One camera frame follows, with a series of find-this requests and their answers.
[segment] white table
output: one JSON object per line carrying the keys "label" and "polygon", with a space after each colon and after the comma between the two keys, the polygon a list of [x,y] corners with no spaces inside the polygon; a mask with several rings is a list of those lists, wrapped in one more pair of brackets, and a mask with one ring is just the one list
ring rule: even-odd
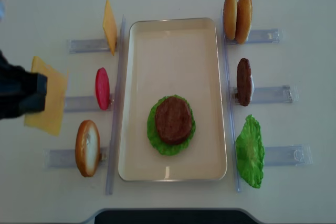
{"label": "white table", "polygon": [[[66,39],[103,38],[106,0],[3,1],[6,17],[0,23],[0,48],[12,64],[30,69],[33,56],[38,55],[56,69],[69,69],[69,95],[92,94],[96,71],[104,66],[114,90],[117,57],[109,53],[70,56],[65,47]],[[127,31],[138,20],[192,17],[212,18],[220,30],[223,2],[111,0],[118,24],[125,14]],[[236,118],[236,132],[240,131],[246,112],[252,112],[262,125],[265,145],[309,144],[312,166],[265,168],[261,189],[243,183],[239,194],[235,191],[232,140],[227,136],[228,170],[219,182],[126,183],[116,174],[114,194],[105,196],[106,168],[86,179],[76,169],[44,170],[43,149],[74,148],[78,125],[84,119],[96,122],[102,145],[107,146],[111,112],[66,114],[59,137],[23,127],[23,118],[2,120],[0,222],[83,222],[104,209],[229,208],[241,209],[262,222],[335,223],[334,3],[335,0],[253,0],[253,28],[282,28],[283,43],[280,47],[244,46],[230,51],[233,61],[247,57],[255,73],[268,73],[264,77],[254,74],[254,81],[260,86],[294,83],[300,93],[300,101],[292,107],[274,105],[268,113],[261,106],[246,108]],[[268,69],[272,65],[279,70]]]}

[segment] top bun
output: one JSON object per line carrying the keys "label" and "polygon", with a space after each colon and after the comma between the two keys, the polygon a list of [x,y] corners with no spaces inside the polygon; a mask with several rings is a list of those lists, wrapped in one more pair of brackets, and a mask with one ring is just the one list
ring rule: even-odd
{"label": "top bun", "polygon": [[83,121],[76,138],[75,157],[77,167],[83,177],[92,177],[97,169],[100,154],[100,139],[96,124]]}
{"label": "top bun", "polygon": [[225,0],[223,12],[224,32],[232,40],[236,36],[237,0]]}
{"label": "top bun", "polygon": [[252,0],[239,0],[237,11],[236,41],[243,44],[251,30]]}

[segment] bottom bun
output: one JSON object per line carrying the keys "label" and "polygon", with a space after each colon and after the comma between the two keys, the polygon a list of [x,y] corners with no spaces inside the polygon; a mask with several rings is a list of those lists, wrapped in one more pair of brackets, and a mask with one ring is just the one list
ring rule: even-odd
{"label": "bottom bun", "polygon": [[100,139],[96,124],[83,121],[76,138],[75,157],[77,168],[84,177],[92,177],[97,169],[100,154]]}

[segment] robotic arm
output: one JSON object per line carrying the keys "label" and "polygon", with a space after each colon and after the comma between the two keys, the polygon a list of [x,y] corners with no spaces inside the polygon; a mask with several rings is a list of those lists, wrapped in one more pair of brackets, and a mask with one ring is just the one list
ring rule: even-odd
{"label": "robotic arm", "polygon": [[47,77],[8,63],[0,50],[0,119],[45,109]]}

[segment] cheese slice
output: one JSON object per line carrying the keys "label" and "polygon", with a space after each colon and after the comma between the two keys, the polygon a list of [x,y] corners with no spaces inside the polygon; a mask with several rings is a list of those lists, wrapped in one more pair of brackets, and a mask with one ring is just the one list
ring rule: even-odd
{"label": "cheese slice", "polygon": [[114,55],[115,44],[117,42],[117,25],[114,19],[112,7],[109,0],[106,0],[105,4],[103,29],[105,32],[107,42],[109,43],[111,53],[112,55]]}
{"label": "cheese slice", "polygon": [[58,136],[65,106],[68,77],[46,65],[39,57],[33,58],[33,73],[41,73],[48,78],[45,109],[42,112],[25,115],[25,126],[36,127],[51,135]]}

